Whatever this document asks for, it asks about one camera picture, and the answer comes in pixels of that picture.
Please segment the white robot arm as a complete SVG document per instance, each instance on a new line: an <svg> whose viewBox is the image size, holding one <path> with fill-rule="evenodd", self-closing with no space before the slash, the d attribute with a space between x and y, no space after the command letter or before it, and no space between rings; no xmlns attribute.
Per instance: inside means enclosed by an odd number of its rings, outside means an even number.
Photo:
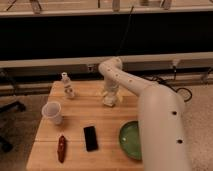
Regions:
<svg viewBox="0 0 213 171"><path fill-rule="evenodd" d="M183 98L171 88L122 70L118 57L99 64L105 90L121 85L138 97L138 122L144 171L192 171L181 115Z"/></svg>

